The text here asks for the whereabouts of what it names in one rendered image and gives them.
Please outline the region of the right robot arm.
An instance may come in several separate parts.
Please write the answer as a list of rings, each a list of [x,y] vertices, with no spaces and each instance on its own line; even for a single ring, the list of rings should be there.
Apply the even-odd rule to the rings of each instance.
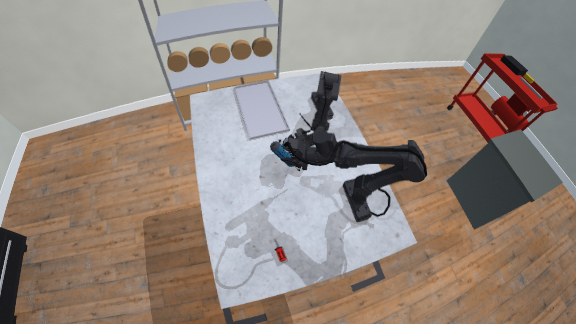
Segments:
[[[323,78],[322,78],[322,76],[323,76]],[[327,122],[328,117],[333,116],[333,114],[334,114],[330,105],[333,101],[337,101],[337,99],[338,99],[340,82],[341,82],[341,75],[321,71],[317,92],[312,92],[312,94],[311,94],[317,107],[318,107],[318,105],[320,106],[318,108],[318,115],[316,115],[316,113],[315,113],[311,127],[316,127],[320,122],[321,123],[320,123],[320,126],[318,126],[316,128],[312,128],[311,131],[316,130],[316,132],[318,132],[321,130],[325,130],[325,131],[329,130],[330,123]],[[324,86],[326,88],[327,97],[326,97]],[[323,93],[323,90],[324,90],[324,93]],[[332,97],[331,97],[331,93],[332,93]],[[318,101],[316,101],[317,99],[318,99]],[[322,115],[322,119],[321,119],[321,115]],[[321,119],[321,121],[320,121],[320,119]],[[298,137],[301,140],[305,138],[303,136],[301,128],[297,129],[296,132],[297,132]],[[311,140],[312,140],[311,143],[313,143],[313,145],[315,145],[314,141],[313,141],[313,136],[316,132],[313,132],[312,134],[310,134]]]

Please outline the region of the dark blue electric screwdriver barrel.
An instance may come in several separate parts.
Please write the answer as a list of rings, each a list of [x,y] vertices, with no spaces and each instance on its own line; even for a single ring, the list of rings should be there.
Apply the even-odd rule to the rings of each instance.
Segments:
[[[280,159],[292,157],[291,154],[290,154],[287,150],[283,149],[282,145],[281,145],[279,142],[277,142],[277,141],[274,141],[274,142],[271,143],[270,149],[271,149],[271,151],[274,152],[275,155],[278,156]],[[286,162],[284,162],[284,163],[285,163],[286,165],[288,165],[289,167],[295,167],[296,169],[298,169],[296,166],[294,166],[294,165],[292,165],[292,164],[290,164],[290,163],[286,163]],[[299,170],[299,169],[298,169],[298,170]]]

